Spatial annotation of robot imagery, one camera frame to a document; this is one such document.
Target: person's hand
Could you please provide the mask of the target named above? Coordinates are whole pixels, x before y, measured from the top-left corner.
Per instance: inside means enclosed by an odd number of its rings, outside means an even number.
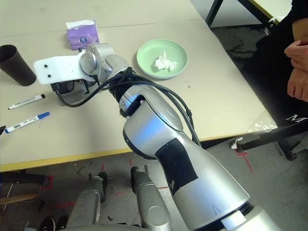
[[[288,95],[308,102],[308,72],[294,68],[289,82]]]
[[[295,41],[284,53],[291,58],[291,64],[297,69],[308,71],[308,38]]]

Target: floor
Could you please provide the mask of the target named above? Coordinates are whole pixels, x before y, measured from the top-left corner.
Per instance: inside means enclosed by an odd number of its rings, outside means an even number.
[[[266,36],[263,25],[223,26],[212,31],[238,69],[254,54],[255,44]]]
[[[308,225],[308,153],[302,152],[295,161],[287,161],[268,144],[249,150],[247,162],[229,148],[230,141],[214,146],[208,151],[238,180],[250,194],[251,203],[266,209],[274,221],[289,231],[303,231]],[[136,196],[130,186],[130,168],[147,165],[148,173],[157,185],[171,214],[175,231],[188,230],[172,200],[162,168],[155,160],[145,160],[134,153],[112,155],[90,160],[70,162],[30,169],[28,173],[53,176],[52,186],[42,189],[40,198],[33,203],[1,207],[3,231],[24,230],[25,226],[37,228],[46,216],[56,220],[68,215],[78,194],[85,188],[89,174],[95,176],[102,169],[108,174],[107,199],[101,206],[100,223],[140,224]],[[6,195],[9,184],[1,187]],[[11,195],[35,193],[35,184],[16,184]]]

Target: black tape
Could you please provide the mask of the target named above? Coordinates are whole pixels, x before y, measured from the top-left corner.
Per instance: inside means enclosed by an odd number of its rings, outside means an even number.
[[[155,155],[163,166],[172,196],[180,187],[198,178],[186,149],[178,139],[166,143]]]

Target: marker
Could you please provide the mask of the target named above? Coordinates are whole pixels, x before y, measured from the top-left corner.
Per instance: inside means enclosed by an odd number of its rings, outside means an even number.
[[[15,125],[12,126],[12,127],[6,128],[4,131],[5,131],[6,133],[10,133],[10,132],[15,131],[15,130],[17,130],[17,129],[19,129],[19,128],[22,128],[22,127],[24,127],[24,126],[26,126],[26,125],[28,125],[28,124],[32,124],[33,122],[36,122],[36,121],[38,121],[38,120],[40,120],[40,119],[42,119],[42,118],[44,118],[44,117],[46,117],[46,116],[49,116],[49,115],[50,115],[49,112],[45,112],[45,113],[43,113],[43,114],[40,114],[40,115],[37,115],[37,116],[32,117],[32,118],[30,118],[30,119],[27,119],[27,120],[25,120],[25,121],[23,121],[23,122],[21,122],[21,123],[19,123],[19,124],[15,124]]]
[[[16,103],[16,104],[13,104],[12,106],[10,106],[8,109],[11,110],[11,109],[15,109],[15,108],[18,108],[18,107],[21,107],[21,106],[24,106],[28,103],[33,103],[35,101],[38,101],[38,100],[41,100],[41,99],[44,99],[45,98],[45,95],[44,94],[40,94],[40,95],[37,95],[37,96],[34,96],[30,99],[27,99],[27,100],[24,100],[24,101],[21,101],[19,103]]]

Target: purple tissue box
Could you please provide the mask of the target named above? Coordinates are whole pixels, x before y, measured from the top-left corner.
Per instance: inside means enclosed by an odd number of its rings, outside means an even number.
[[[67,39],[72,50],[79,47],[87,48],[91,43],[99,43],[98,33],[94,20],[81,20],[66,23]]]

